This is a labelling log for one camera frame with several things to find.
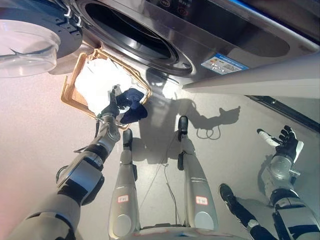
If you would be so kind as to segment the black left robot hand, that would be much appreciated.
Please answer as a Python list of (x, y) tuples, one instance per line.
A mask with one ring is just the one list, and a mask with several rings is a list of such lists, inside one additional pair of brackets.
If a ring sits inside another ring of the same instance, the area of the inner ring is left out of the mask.
[(109, 105), (99, 113), (99, 118), (107, 115), (116, 118), (120, 114), (120, 110), (124, 109), (124, 107), (117, 102), (117, 94), (122, 94), (122, 92), (119, 85), (114, 85), (112, 90), (108, 92)]

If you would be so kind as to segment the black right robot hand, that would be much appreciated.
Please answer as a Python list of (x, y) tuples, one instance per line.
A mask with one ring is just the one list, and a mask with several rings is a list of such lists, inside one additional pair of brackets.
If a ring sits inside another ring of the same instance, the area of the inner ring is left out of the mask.
[(256, 130), (257, 135), (261, 137), (268, 145), (275, 148), (276, 156), (289, 157), (295, 163), (304, 148), (304, 143), (297, 139), (294, 130), (285, 125), (280, 131), (278, 138), (270, 135), (262, 128)]

